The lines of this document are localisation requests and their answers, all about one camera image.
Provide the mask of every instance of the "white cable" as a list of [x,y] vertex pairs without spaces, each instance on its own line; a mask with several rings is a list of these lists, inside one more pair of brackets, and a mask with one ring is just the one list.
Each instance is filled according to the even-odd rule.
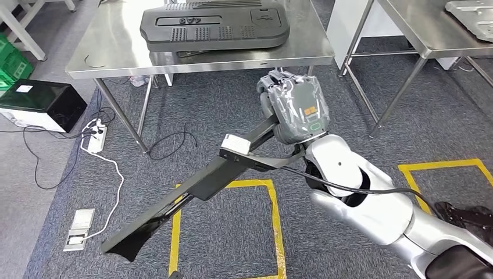
[[[89,123],[87,123],[87,125],[82,129],[82,132],[84,132],[86,129],[89,129],[89,126],[93,123],[93,122],[96,122],[96,125],[97,125],[97,121],[98,119],[92,119]],[[100,155],[97,155],[97,154],[94,154],[94,153],[91,153],[89,152],[89,150],[85,149],[82,144],[84,143],[84,137],[82,137],[82,140],[80,141],[80,149],[86,151],[88,154],[92,155],[92,156],[95,156],[95,157],[98,157],[100,159],[103,159],[107,162],[111,162],[113,164],[115,164],[115,168],[116,168],[116,172],[118,173],[118,175],[122,178],[122,181],[120,182],[120,185],[118,186],[118,190],[116,192],[116,203],[113,207],[113,209],[110,211],[109,215],[108,215],[108,218],[106,219],[106,224],[105,226],[103,227],[103,229],[101,231],[98,231],[98,232],[95,232],[87,237],[84,237],[83,240],[86,240],[86,239],[89,239],[91,237],[95,237],[96,235],[104,232],[106,230],[106,228],[108,227],[108,223],[109,223],[109,220],[111,219],[111,216],[113,215],[113,212],[115,212],[115,209],[116,207],[118,206],[118,204],[120,203],[120,190],[122,189],[122,185],[123,185],[123,181],[125,180],[125,178],[123,178],[123,175],[120,173],[120,170],[118,169],[118,164],[113,161],[113,160],[110,160],[110,159],[107,159],[103,156],[100,156]]]
[[474,68],[471,68],[470,70],[466,70],[466,69],[464,69],[463,67],[460,67],[460,66],[459,66],[459,69],[461,69],[463,71],[469,71],[469,72],[474,71]]

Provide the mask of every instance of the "black box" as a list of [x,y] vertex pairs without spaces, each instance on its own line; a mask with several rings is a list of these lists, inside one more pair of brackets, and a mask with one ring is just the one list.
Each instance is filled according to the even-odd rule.
[[0,92],[0,113],[18,127],[69,133],[87,107],[71,84],[19,80]]

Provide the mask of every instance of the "gray floor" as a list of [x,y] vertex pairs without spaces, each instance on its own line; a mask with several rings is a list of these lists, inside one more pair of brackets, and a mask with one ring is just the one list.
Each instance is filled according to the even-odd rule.
[[[331,5],[314,2],[326,25]],[[78,43],[94,8],[94,1],[82,1],[78,3],[76,14],[65,15],[75,16],[74,21],[61,24],[45,12],[56,9],[64,15],[65,8],[62,3],[51,3],[42,11],[44,16],[38,16],[39,24],[32,24],[32,28],[39,26],[37,32],[41,33],[59,28],[51,37],[37,38],[33,33],[48,52],[50,60],[44,63],[52,63],[38,65],[34,77],[71,82],[87,100],[94,92],[94,85],[90,81],[70,81],[63,68],[72,54],[69,49]],[[57,23],[50,23],[52,27],[43,31],[42,24],[51,21]],[[42,40],[46,40],[47,45],[43,45]],[[406,47],[401,38],[366,40],[362,44],[368,51]],[[363,86],[371,99],[379,103],[376,106],[379,112],[412,68],[414,59],[400,56],[354,62]],[[493,69],[488,60],[480,63],[487,70]],[[314,72],[331,109],[331,132],[343,136],[356,152],[391,175],[399,187],[407,186],[396,167],[401,163],[480,158],[493,170],[492,89],[477,73],[446,73],[438,67],[435,62],[425,66],[410,94],[398,106],[398,112],[374,140],[366,137],[370,117],[348,79],[338,78],[333,65],[316,67]],[[301,72],[303,69],[290,70]],[[206,165],[217,154],[225,133],[242,134],[262,121],[258,96],[254,92],[256,81],[265,72],[181,74],[176,76],[175,87],[155,90],[149,103],[144,140],[154,142],[182,130],[187,123],[187,130],[194,133],[199,143],[195,149],[192,140],[187,138],[180,151],[161,162],[141,155],[120,122],[114,122],[103,155],[118,161],[126,177],[121,205],[108,231],[90,240],[82,252],[61,252],[67,229],[74,211],[79,208],[96,208],[93,231],[102,227],[119,181],[113,166],[82,154],[76,171],[56,190],[53,199],[53,191],[40,191],[33,185],[35,160],[25,150],[22,138],[0,135],[2,158],[15,158],[8,163],[2,161],[0,170],[0,185],[8,193],[2,193],[0,198],[1,209],[8,212],[0,219],[2,228],[6,228],[1,231],[0,251],[8,251],[0,256],[0,277],[21,277],[37,241],[25,278],[164,278],[169,264],[170,225],[154,235],[133,264],[114,255],[100,255],[99,244],[134,220],[176,183]],[[144,88],[135,89],[128,84],[109,84],[109,87],[136,124]],[[211,109],[216,108],[217,103],[226,104],[231,110]],[[94,109],[93,100],[90,111]],[[4,125],[4,121],[0,122],[0,130],[9,128]],[[28,140],[43,158],[40,180],[56,184],[71,151],[68,165],[74,162],[72,143],[48,137]],[[158,147],[158,152],[164,154],[180,142],[179,135],[171,138]],[[260,151],[267,156],[279,156],[289,149],[270,141]],[[320,214],[308,200],[309,189],[303,179],[279,171],[267,174],[249,171],[242,178],[274,181],[288,278],[413,278],[407,267],[390,253],[376,248],[346,225]],[[493,207],[491,186],[473,167],[422,171],[416,173],[416,180],[432,200]],[[193,202],[182,215],[178,268],[188,278],[249,278],[276,274],[270,213],[271,204],[263,188],[225,190],[210,202]]]
[[[65,73],[73,50],[85,32],[98,1],[76,1],[77,12],[70,12],[65,3],[48,3],[34,18],[28,31],[47,53],[46,62],[36,62],[31,78],[71,83],[89,101],[95,85],[91,80],[72,80]],[[18,130],[0,117],[0,130]],[[73,145],[48,134],[26,135],[28,143],[42,158],[39,181],[52,186],[60,181]],[[22,134],[0,133],[0,274],[1,278],[19,278],[26,269],[55,190],[44,191],[34,184],[35,158],[28,152]]]

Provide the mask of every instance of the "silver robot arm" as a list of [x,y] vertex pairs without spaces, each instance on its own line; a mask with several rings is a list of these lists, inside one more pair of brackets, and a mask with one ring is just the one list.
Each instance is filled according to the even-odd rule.
[[[360,189],[394,188],[388,175],[352,152],[339,136],[317,139],[307,148],[305,158],[326,181]],[[425,213],[406,195],[327,190],[311,194],[324,213],[394,251],[420,278],[493,278],[493,248],[467,230]]]
[[307,172],[328,182],[310,185],[313,180],[307,180],[314,189],[311,199],[323,212],[394,251],[420,278],[493,279],[493,248],[425,213],[406,195],[356,194],[326,186],[367,193],[395,189],[388,175],[352,152],[341,137],[327,134],[328,107],[316,77],[274,70],[259,81],[257,90],[266,117],[275,114],[279,120],[276,138],[303,146],[305,162],[312,166]]

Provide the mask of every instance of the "yellow tape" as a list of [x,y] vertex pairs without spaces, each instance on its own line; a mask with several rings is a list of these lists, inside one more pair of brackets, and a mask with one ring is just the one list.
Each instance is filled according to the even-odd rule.
[[[283,245],[283,233],[281,229],[281,217],[279,215],[279,208],[277,206],[276,190],[272,180],[238,180],[231,182],[226,188],[241,188],[241,187],[267,187],[270,201],[272,203],[272,227],[274,230],[274,244],[276,246],[276,260],[277,260],[277,275],[255,277],[250,279],[286,279],[286,261]],[[168,274],[178,269],[178,246],[180,243],[180,223],[181,223],[181,210],[173,216],[173,228],[171,236],[171,248],[170,248],[170,263]]]
[[[411,189],[415,190],[416,192],[419,192],[421,193],[421,191],[419,191],[419,188],[415,182],[415,179],[413,178],[413,176],[411,175],[411,172],[408,171],[408,170],[405,170],[405,168],[401,167],[401,166],[398,166],[398,168],[402,171],[402,173],[404,174],[404,177],[406,178],[406,180],[408,181],[409,183],[409,186],[411,187]],[[416,197],[417,199],[417,202],[419,203],[419,206],[421,206],[421,209],[430,214],[431,215],[431,210],[430,208],[428,207],[428,205],[423,201],[421,200],[420,198]]]
[[[181,197],[176,199],[174,203],[179,202]],[[173,228],[171,232],[171,247],[170,247],[170,263],[168,268],[168,276],[178,270],[178,248],[180,246],[180,224],[181,224],[181,209],[173,216]]]
[[[415,179],[411,175],[411,171],[414,170],[432,170],[432,169],[444,169],[448,167],[478,167],[483,175],[486,177],[488,182],[493,187],[493,176],[488,171],[488,169],[484,166],[483,162],[480,159],[468,159],[468,160],[455,160],[455,161],[441,161],[441,162],[429,162],[429,163],[417,163],[417,164],[400,164],[397,168],[404,174],[404,177],[409,183],[411,189],[420,192],[419,187],[417,186]],[[417,201],[421,208],[431,214],[430,208],[423,202],[420,198],[417,198]]]

